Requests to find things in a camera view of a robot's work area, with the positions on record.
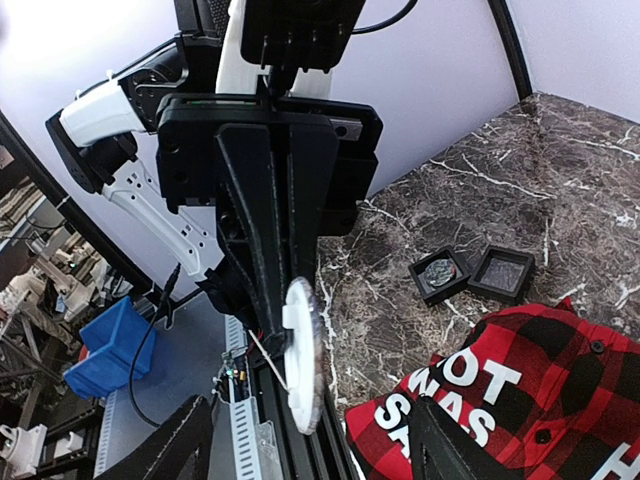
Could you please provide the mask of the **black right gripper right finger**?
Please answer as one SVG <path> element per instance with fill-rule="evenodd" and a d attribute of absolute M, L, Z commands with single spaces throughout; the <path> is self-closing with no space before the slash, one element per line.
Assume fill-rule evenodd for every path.
<path fill-rule="evenodd" d="M 518 479 L 480 447 L 432 398 L 408 417 L 414 479 Z"/>

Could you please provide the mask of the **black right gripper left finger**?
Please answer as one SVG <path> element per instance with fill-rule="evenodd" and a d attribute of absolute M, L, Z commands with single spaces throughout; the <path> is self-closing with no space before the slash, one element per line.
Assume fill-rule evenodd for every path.
<path fill-rule="evenodd" d="M 97 479 L 205 480 L 208 476 L 213 440 L 213 422 L 208 400 L 192 395 L 132 453 Z"/>

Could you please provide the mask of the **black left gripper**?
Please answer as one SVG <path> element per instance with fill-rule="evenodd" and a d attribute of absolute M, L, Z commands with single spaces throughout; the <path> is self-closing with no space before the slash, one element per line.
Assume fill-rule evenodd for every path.
<path fill-rule="evenodd" d="M 292 276 L 313 282 L 318 234 L 353 229 L 378 166 L 381 118 L 337 101 L 172 94 L 157 120 L 168 210 L 217 207 L 218 305 L 280 341 L 288 247 Z"/>

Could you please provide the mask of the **red black plaid shirt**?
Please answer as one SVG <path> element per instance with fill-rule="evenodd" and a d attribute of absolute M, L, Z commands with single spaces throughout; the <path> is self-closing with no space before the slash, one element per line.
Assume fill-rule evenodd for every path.
<path fill-rule="evenodd" d="M 639 345 L 578 316 L 569 299 L 491 313 L 455 353 L 347 410 L 369 479 L 409 479 L 409 414 L 432 399 L 522 479 L 639 475 Z"/>

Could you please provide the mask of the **round silver brooch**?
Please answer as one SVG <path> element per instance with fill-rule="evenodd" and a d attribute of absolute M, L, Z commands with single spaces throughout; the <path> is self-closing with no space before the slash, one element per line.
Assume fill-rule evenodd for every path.
<path fill-rule="evenodd" d="M 457 266 L 450 258 L 439 258 L 431 262 L 424 270 L 424 281 L 430 287 L 440 288 L 453 279 L 457 275 Z"/>

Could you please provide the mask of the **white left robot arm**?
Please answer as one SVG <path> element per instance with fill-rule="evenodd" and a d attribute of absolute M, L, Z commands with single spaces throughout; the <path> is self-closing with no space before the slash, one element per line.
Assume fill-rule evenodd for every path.
<path fill-rule="evenodd" d="M 234 42 L 177 38 L 78 95 L 46 124 L 87 192 L 149 229 L 215 308 L 280 337 L 317 240 L 348 234 L 383 124 L 328 100 L 323 70 L 252 64 Z"/>

